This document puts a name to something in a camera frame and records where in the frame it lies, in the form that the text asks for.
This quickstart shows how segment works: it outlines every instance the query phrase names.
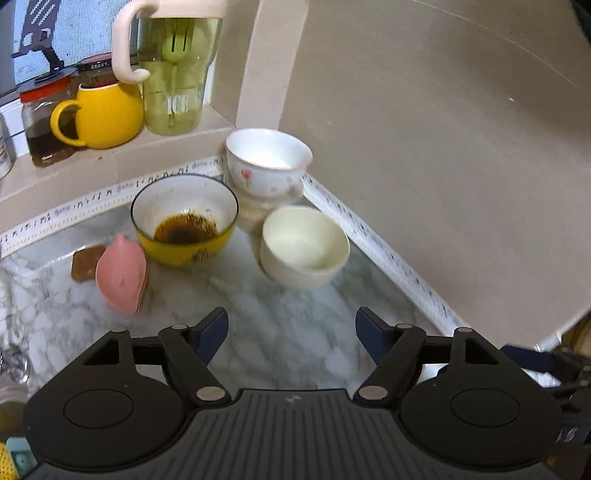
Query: window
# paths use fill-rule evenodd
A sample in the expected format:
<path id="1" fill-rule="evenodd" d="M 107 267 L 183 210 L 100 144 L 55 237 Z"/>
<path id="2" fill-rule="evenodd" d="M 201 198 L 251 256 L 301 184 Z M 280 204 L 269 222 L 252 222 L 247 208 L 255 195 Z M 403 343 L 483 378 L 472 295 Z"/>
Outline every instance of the window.
<path id="1" fill-rule="evenodd" d="M 49 70 L 40 51 L 11 58 L 23 45 L 31 44 L 33 24 L 52 36 L 51 46 L 66 66 L 111 51 L 111 25 L 128 0 L 0 0 L 0 104 L 20 83 Z M 132 29 L 135 47 L 137 28 Z"/>

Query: floral tea cup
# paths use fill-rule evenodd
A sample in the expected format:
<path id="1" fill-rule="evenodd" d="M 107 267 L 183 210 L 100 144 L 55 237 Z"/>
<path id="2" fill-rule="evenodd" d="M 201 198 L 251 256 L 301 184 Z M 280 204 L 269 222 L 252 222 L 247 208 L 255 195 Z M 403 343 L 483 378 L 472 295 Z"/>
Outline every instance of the floral tea cup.
<path id="1" fill-rule="evenodd" d="M 235 131 L 226 139 L 226 150 L 236 185 L 259 197 L 287 194 L 312 163 L 312 152 L 305 143 L 264 128 Z"/>

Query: yellow mug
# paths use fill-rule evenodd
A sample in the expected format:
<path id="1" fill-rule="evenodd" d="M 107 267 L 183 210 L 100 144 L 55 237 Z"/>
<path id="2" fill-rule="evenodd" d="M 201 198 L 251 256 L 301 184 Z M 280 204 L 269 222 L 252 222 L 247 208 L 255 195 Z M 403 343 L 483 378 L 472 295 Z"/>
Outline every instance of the yellow mug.
<path id="1" fill-rule="evenodd" d="M 60 130 L 60 115 L 76 106 L 79 140 Z M 74 147 L 112 148 L 135 137 L 144 123 L 142 97 L 137 85 L 115 83 L 97 88 L 78 88 L 76 100 L 64 100 L 51 114 L 51 131 L 61 142 Z"/>

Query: red jar lid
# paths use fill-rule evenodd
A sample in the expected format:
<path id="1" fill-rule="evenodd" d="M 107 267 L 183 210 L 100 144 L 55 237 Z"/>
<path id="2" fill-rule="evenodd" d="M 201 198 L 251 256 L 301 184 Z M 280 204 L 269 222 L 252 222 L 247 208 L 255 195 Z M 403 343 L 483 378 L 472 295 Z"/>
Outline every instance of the red jar lid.
<path id="1" fill-rule="evenodd" d="M 20 86 L 18 96 L 21 98 L 22 103 L 28 103 L 65 90 L 70 84 L 70 75 L 72 73 L 74 73 L 74 69 L 66 69 L 42 82 L 38 82 L 36 79 L 29 80 Z"/>

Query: cream bowl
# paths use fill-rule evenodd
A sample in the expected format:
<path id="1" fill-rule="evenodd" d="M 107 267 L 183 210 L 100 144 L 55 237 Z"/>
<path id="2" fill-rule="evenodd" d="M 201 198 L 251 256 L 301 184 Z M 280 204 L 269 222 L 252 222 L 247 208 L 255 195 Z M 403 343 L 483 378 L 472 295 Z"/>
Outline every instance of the cream bowl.
<path id="1" fill-rule="evenodd" d="M 312 290 L 328 283 L 347 263 L 349 238 L 330 217 L 305 206 L 286 206 L 262 227 L 261 264 L 284 287 Z"/>
<path id="2" fill-rule="evenodd" d="M 312 163 L 312 152 L 304 142 L 265 128 L 231 133 L 226 152 L 236 185 L 259 197 L 286 195 Z"/>

